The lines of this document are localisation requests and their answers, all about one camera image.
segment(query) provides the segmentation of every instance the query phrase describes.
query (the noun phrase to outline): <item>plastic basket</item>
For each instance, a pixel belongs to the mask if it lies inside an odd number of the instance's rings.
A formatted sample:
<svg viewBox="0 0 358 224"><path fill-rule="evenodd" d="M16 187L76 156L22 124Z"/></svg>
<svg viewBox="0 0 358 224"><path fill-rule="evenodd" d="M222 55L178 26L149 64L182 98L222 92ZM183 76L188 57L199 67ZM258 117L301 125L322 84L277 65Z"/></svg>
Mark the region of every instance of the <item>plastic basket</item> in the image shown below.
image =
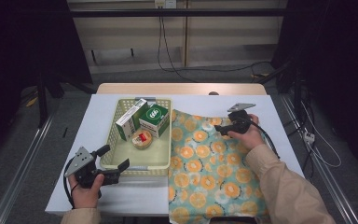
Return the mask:
<svg viewBox="0 0 358 224"><path fill-rule="evenodd" d="M120 99L113 116L113 122L107 139L110 150L101 157L100 164L105 169L117 169L126 159L130 159L130 167L124 171L123 176L168 176L171 161L171 122L172 103L167 99L144 98L149 105L157 104L168 109L169 126L160 138L153 138L150 147L136 148L131 141L121 139L116 121L121 118L139 99Z"/></svg>

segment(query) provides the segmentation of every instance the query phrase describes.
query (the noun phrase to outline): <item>orange flower pattern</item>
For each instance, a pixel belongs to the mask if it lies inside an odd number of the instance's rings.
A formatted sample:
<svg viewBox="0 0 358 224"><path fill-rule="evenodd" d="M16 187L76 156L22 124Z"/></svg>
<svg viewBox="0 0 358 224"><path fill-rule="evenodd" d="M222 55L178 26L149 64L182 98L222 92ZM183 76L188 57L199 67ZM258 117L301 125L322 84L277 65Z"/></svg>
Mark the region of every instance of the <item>orange flower pattern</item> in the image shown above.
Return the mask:
<svg viewBox="0 0 358 224"><path fill-rule="evenodd" d="M259 180L245 163L249 150L214 128L230 120L178 110L172 114L171 221L207 223L212 217L248 216L268 223Z"/></svg>

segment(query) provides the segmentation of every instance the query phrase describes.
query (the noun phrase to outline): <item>green box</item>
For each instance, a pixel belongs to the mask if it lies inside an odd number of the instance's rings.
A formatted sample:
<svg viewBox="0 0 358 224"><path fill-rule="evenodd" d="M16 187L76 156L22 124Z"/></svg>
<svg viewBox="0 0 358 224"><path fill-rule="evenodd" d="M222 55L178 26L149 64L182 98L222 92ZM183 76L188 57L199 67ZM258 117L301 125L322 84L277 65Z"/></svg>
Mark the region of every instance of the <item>green box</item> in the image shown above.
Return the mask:
<svg viewBox="0 0 358 224"><path fill-rule="evenodd" d="M127 141L140 127L139 118L147 111L147 101L140 99L120 119L116 121L121 139Z"/></svg>
<svg viewBox="0 0 358 224"><path fill-rule="evenodd" d="M170 114L167 108L161 105L151 105L140 118L141 128L148 130L153 136L159 138L170 125L168 122L169 117Z"/></svg>

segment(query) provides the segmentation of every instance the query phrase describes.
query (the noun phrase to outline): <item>human hand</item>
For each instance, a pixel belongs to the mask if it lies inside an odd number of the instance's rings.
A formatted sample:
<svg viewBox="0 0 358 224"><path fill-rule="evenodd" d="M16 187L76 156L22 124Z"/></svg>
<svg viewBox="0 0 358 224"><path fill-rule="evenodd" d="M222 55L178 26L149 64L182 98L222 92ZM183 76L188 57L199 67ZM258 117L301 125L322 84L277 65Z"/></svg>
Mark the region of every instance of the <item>human hand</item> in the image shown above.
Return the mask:
<svg viewBox="0 0 358 224"><path fill-rule="evenodd" d="M258 117L256 115L249 114L249 117L254 123L258 124ZM250 150L259 145L265 144L259 129L253 124L251 124L249 130L246 133L235 133L233 131L228 131L228 135L240 140L243 145Z"/></svg>
<svg viewBox="0 0 358 224"><path fill-rule="evenodd" d="M83 189L76 181L75 175L69 175L69 185L75 208L96 208L98 192L103 185L104 175L97 175L90 189Z"/></svg>

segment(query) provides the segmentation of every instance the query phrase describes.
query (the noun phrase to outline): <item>white table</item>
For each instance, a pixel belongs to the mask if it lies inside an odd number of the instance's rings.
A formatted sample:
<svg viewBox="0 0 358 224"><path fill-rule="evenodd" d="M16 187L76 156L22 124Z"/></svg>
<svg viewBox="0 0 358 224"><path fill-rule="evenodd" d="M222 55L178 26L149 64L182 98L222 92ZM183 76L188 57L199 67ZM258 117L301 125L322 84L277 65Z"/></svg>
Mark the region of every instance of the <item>white table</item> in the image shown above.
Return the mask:
<svg viewBox="0 0 358 224"><path fill-rule="evenodd" d="M91 97L66 162L75 156L80 147L85 147L91 152L105 145L117 100L131 97L171 98L172 108L208 117L226 117L227 109L236 103L256 104L255 107L247 109L247 112L257 114L260 118L260 125L271 137L281 160L287 163L289 169L304 176L275 106L268 95L95 94ZM46 212L59 216L71 209L62 185L63 166L61 177L46 207ZM97 167L101 168L99 160L97 160ZM122 176L117 185L104 186L101 192L103 197L99 201L98 208L103 215L122 217L166 217L168 215L168 178L143 180Z"/></svg>

